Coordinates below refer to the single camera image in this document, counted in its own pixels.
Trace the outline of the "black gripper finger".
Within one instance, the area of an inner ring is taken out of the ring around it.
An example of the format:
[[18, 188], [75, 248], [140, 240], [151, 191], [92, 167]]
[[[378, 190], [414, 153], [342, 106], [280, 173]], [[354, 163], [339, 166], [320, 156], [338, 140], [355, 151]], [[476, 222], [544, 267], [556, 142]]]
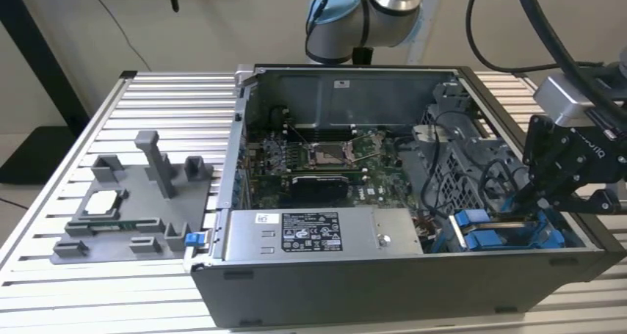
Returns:
[[544, 185], [542, 174], [548, 168], [547, 156], [551, 150], [551, 136], [555, 124], [546, 115], [534, 115], [526, 135], [522, 162], [528, 167], [530, 182], [515, 193], [515, 204], [526, 204], [534, 200]]
[[580, 183], [583, 164], [532, 165], [530, 167], [531, 195], [526, 208], [563, 210], [566, 202]]

